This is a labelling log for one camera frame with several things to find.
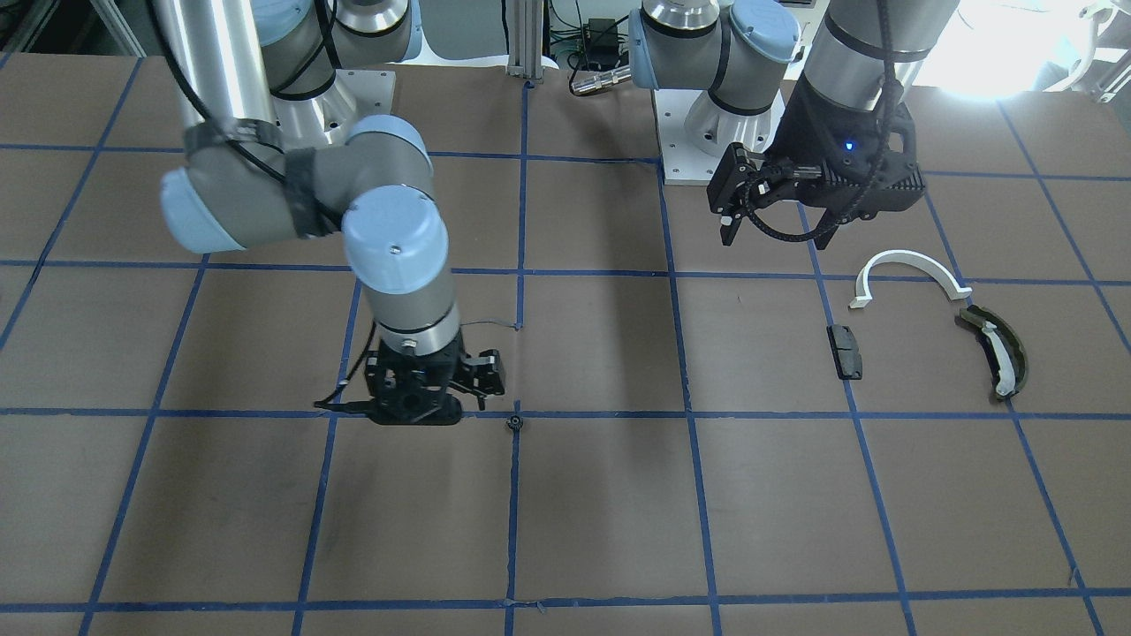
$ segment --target robotic arm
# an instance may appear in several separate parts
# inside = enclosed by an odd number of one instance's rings
[[[420,134],[391,115],[364,115],[329,61],[380,61],[372,55],[381,50],[402,59],[418,16],[407,1],[342,5],[346,35],[330,51],[312,15],[325,10],[320,0],[149,0],[188,102],[188,167],[165,175],[163,212],[197,253],[340,230],[380,344],[364,356],[372,398],[319,406],[382,424],[454,424],[463,410],[449,389],[483,409],[504,392],[502,361],[495,350],[464,350]],[[282,112],[299,124],[284,128]]]
[[[702,91],[684,128],[702,152],[720,157],[707,195],[723,243],[732,244],[750,218],[774,239],[824,249],[839,225],[905,210],[923,196],[903,93],[957,6],[831,0],[776,131],[774,102],[800,34],[774,0],[722,9],[717,0],[642,0],[628,18],[631,68],[575,89],[631,78],[642,88]],[[776,231],[758,210],[783,199],[826,208],[824,216],[804,234]]]

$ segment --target black cable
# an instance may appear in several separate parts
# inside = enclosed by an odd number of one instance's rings
[[[741,200],[743,201],[743,206],[746,209],[746,216],[750,217],[750,222],[754,224],[754,227],[761,230],[762,233],[766,234],[767,237],[776,239],[778,241],[784,241],[786,243],[804,243],[805,241],[812,241],[813,239],[819,239],[837,229],[836,223],[819,222],[815,227],[813,227],[809,232],[805,232],[804,234],[791,234],[788,232],[782,232],[780,230],[775,230],[770,227],[765,221],[762,221],[760,216],[758,216],[757,208],[753,207],[753,204],[748,198],[750,196],[750,190],[753,189],[753,187],[754,187],[754,181],[746,182],[745,191],[742,194]]]
[[[335,406],[337,405],[331,403],[337,396],[342,395],[342,392],[346,389],[346,386],[349,384],[349,380],[353,379],[354,375],[357,372],[357,369],[361,368],[361,363],[365,361],[365,358],[369,353],[369,347],[373,345],[374,334],[377,334],[377,323],[372,323],[369,326],[369,336],[365,337],[365,345],[361,347],[361,353],[357,354],[357,360],[355,360],[353,367],[349,368],[349,372],[346,373],[345,379],[338,383],[338,386],[334,388],[334,393],[327,395],[322,399],[314,402],[316,409],[326,409],[328,411],[335,410]]]
[[[756,227],[761,230],[762,233],[772,239],[788,243],[801,243],[823,237],[836,230],[841,221],[845,223],[851,221],[852,214],[856,212],[856,207],[864,200],[864,197],[875,189],[875,184],[880,175],[880,167],[883,163],[883,156],[889,149],[888,141],[889,137],[891,137],[891,121],[893,119],[896,106],[899,104],[899,97],[904,88],[896,78],[896,62],[892,53],[891,23],[888,15],[888,0],[875,0],[875,8],[880,18],[880,42],[883,46],[883,88],[880,92],[880,98],[877,103],[877,108],[882,109],[883,113],[880,119],[880,144],[875,149],[875,154],[872,155],[872,166],[867,171],[867,177],[844,208],[835,215],[827,215],[822,217],[815,227],[804,234],[789,234],[770,227],[765,221],[761,220],[761,217],[758,216],[752,203],[749,198],[746,198],[743,205],[750,221]],[[746,186],[746,191],[743,195],[744,197],[749,197],[752,186],[753,183]]]
[[[157,46],[161,49],[161,54],[165,57],[165,63],[169,65],[169,71],[173,76],[173,81],[176,83],[178,88],[181,89],[181,94],[188,100],[189,104],[200,113],[200,118],[205,120],[205,124],[210,127],[217,136],[225,138],[224,144],[232,148],[235,154],[243,157],[248,163],[254,165],[264,174],[270,177],[279,184],[286,182],[286,177],[282,172],[271,167],[267,162],[257,157],[254,153],[243,147],[243,144],[236,141],[235,139],[227,138],[227,132],[221,127],[213,115],[211,111],[200,98],[200,95],[192,89],[192,85],[189,84],[188,78],[184,76],[184,69],[181,68],[181,63],[176,60],[176,55],[173,54],[173,46],[169,43],[169,37],[165,36],[165,29],[161,26],[161,20],[157,18],[157,7],[154,0],[146,0],[146,12],[149,15],[149,22],[153,26],[154,36],[157,40]],[[338,227],[342,226],[342,215],[328,207],[322,201],[314,199],[314,205],[318,207],[320,214],[334,222]]]
[[[507,25],[507,0],[501,0],[502,3],[502,36],[507,40],[507,54],[510,54],[510,26]]]
[[[322,45],[326,46],[326,57],[330,59],[330,66],[336,69],[342,68],[342,59],[338,58],[338,46],[330,37],[334,23],[338,20],[338,0],[334,0],[333,19],[326,15],[326,1],[314,0],[314,14],[318,16],[318,24],[322,27]]]
[[[328,20],[326,24],[322,24],[322,31],[321,31],[322,41],[318,44],[314,51],[307,57],[307,60],[303,61],[302,65],[300,65],[299,68],[294,70],[294,72],[288,75],[287,78],[284,79],[278,86],[271,88],[271,95],[283,98],[290,97],[291,95],[284,93],[284,91],[290,88],[291,85],[293,85],[295,81],[297,81],[299,78],[302,77],[302,74],[307,72],[307,69],[309,69],[310,66],[313,65],[316,60],[318,60],[318,55],[322,54],[322,51],[326,51],[327,57],[329,57],[329,46],[331,46],[334,42],[333,37],[334,24],[337,22],[338,17],[338,0],[334,0],[334,8],[330,10],[330,14],[334,16],[334,19]],[[334,66],[333,59],[330,60],[330,66]]]
[[[880,145],[872,155],[872,167],[867,171],[867,178],[863,187],[856,190],[856,195],[837,215],[838,218],[852,218],[856,207],[864,200],[869,192],[875,189],[877,180],[880,175],[880,166],[883,163],[883,155],[888,152],[888,141],[891,137],[891,120],[895,115],[896,106],[903,93],[903,85],[896,79],[896,60],[891,44],[891,23],[888,16],[888,0],[875,0],[875,9],[880,17],[880,42],[883,45],[883,89],[880,92],[879,106],[883,109],[880,120]]]
[[[577,3],[577,0],[573,0],[573,5],[577,6],[577,17],[580,18],[581,17],[581,6]],[[623,18],[621,18],[621,19],[614,22],[613,24],[606,26],[605,29],[602,31],[601,34],[597,35],[597,37],[595,40],[601,40],[606,34],[608,34],[611,31],[613,31],[618,26],[622,25],[624,23],[624,20],[627,20],[627,19],[629,19],[629,16],[624,16]],[[585,59],[586,70],[589,70],[588,69],[588,67],[589,67],[589,44],[588,44],[588,40],[585,37],[585,33],[584,32],[581,33],[581,55],[582,55],[582,59]],[[573,72],[570,74],[569,81],[566,83],[566,88],[569,88],[569,94],[573,95],[575,97],[589,97],[592,95],[597,95],[598,93],[589,93],[587,95],[581,95],[581,94],[579,94],[579,93],[577,93],[577,92],[573,91],[573,80],[577,79],[577,71],[578,71],[578,69],[581,68],[580,60],[578,60],[578,65],[577,66],[570,65],[570,67],[573,69]]]

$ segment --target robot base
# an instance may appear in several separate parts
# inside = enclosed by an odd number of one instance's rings
[[[774,105],[770,106],[768,111],[769,114],[769,127],[768,131],[762,132],[762,126],[752,127],[727,127],[725,123],[717,126],[717,128],[739,128],[741,130],[735,130],[736,134],[745,134],[741,139],[726,139],[726,138],[715,138],[710,143],[703,144],[703,139],[692,139],[691,134],[688,132],[688,128],[696,129],[697,127],[702,127],[706,129],[716,128],[716,126],[708,120],[710,118],[703,117],[701,114],[703,109],[696,109],[699,111],[699,117],[694,118],[693,121],[688,122],[688,117],[692,112],[692,106],[696,105],[696,101],[700,95],[706,97],[706,94],[701,91],[654,91],[655,104],[656,104],[656,130],[659,134],[659,149],[661,154],[664,156],[664,181],[673,186],[703,186],[710,181],[711,175],[715,174],[715,169],[718,167],[718,160],[723,156],[726,151],[727,145],[732,141],[743,141],[748,148],[754,153],[761,153],[769,147],[770,143],[774,141],[774,132],[777,130],[778,122],[782,120],[782,113],[785,112],[785,102],[782,100],[782,94],[779,93],[774,98]],[[762,115],[756,115],[753,118],[743,118],[756,121],[765,121]],[[702,135],[701,132],[696,132],[696,135]],[[746,139],[745,136],[753,135],[753,139]],[[711,155],[701,149],[701,145],[717,146],[718,154]]]
[[[371,114],[389,114],[397,74],[339,69],[334,86],[303,101],[273,97],[285,149],[320,148],[345,141],[349,129]]]

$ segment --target white curved plastic part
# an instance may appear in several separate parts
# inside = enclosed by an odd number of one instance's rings
[[[974,292],[970,287],[960,286],[953,274],[930,256],[910,250],[887,250],[870,258],[867,265],[860,270],[860,275],[856,276],[856,298],[848,303],[848,309],[860,309],[872,302],[872,289],[869,285],[867,276],[872,273],[873,267],[883,263],[903,263],[926,272],[942,285],[950,300],[968,298]]]

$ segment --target light blue joint cap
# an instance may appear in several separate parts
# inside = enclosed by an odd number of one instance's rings
[[[354,199],[342,223],[357,280],[385,294],[428,285],[448,263],[448,229],[424,192],[381,186]]]
[[[639,10],[629,14],[629,68],[632,69],[632,84],[651,91],[659,88],[656,70],[651,68],[648,38],[645,36],[644,20]]]
[[[424,23],[421,22],[421,3],[418,0],[408,0],[408,16],[412,18],[412,24],[408,28],[408,49],[405,50],[405,60],[412,60],[418,58],[421,50],[424,48]]]
[[[793,50],[801,38],[797,20],[774,0],[735,0],[731,24],[746,44],[783,65],[793,61]]]
[[[416,149],[424,155],[428,160],[429,170],[432,169],[432,157],[428,156],[428,148],[424,147],[424,138],[417,132],[413,124],[400,119],[399,117],[391,114],[371,114],[364,117],[349,129],[349,136],[346,137],[346,144],[353,140],[354,137],[363,135],[365,132],[383,132],[386,135],[392,135],[394,137],[399,137],[405,141],[408,141]]]
[[[166,173],[161,180],[161,210],[173,238],[191,252],[244,249],[208,210],[183,167]]]
[[[251,0],[259,45],[275,44],[286,37],[307,17],[313,5],[314,0]]]

